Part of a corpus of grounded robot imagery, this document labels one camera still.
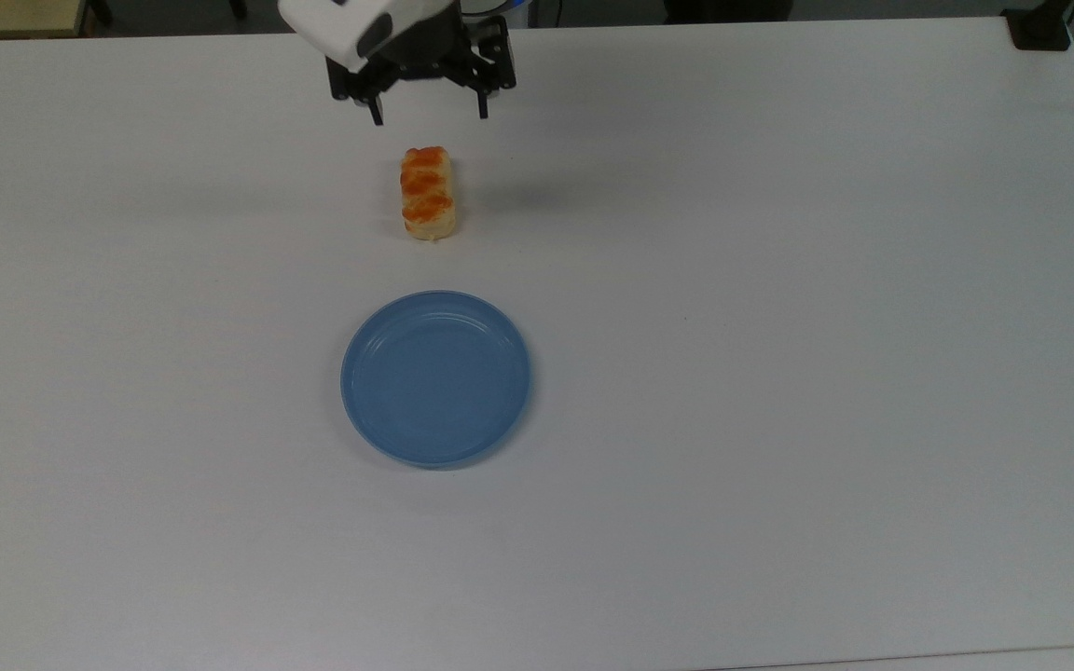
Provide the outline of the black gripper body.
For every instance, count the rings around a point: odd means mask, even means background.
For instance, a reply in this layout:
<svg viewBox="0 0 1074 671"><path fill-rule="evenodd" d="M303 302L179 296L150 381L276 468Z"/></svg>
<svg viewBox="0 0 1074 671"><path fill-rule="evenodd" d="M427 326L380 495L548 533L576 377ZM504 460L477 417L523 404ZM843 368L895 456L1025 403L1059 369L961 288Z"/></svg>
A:
<svg viewBox="0 0 1074 671"><path fill-rule="evenodd" d="M450 81L471 89L479 102L514 89L516 63L510 30L499 11L465 13L447 1L433 16L405 27L380 12L355 39L358 71L326 60L326 81L336 101L376 103L401 81Z"/></svg>

